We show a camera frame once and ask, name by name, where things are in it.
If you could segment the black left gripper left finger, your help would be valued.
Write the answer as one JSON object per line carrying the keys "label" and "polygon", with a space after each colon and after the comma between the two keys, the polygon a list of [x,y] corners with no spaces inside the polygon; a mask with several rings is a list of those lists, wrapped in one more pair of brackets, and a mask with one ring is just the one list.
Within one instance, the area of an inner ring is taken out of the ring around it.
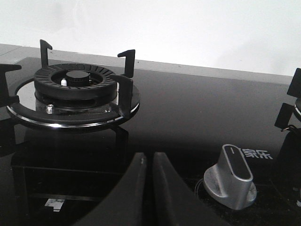
{"label": "black left gripper left finger", "polygon": [[135,153],[124,176],[89,214],[76,226],[140,226],[147,159]]}

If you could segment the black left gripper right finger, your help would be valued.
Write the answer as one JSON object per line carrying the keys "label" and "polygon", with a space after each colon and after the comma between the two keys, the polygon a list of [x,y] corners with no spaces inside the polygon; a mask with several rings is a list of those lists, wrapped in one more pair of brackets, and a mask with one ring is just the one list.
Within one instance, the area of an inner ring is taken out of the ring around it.
{"label": "black left gripper right finger", "polygon": [[152,174],[158,225],[229,225],[196,197],[165,153],[154,154]]}

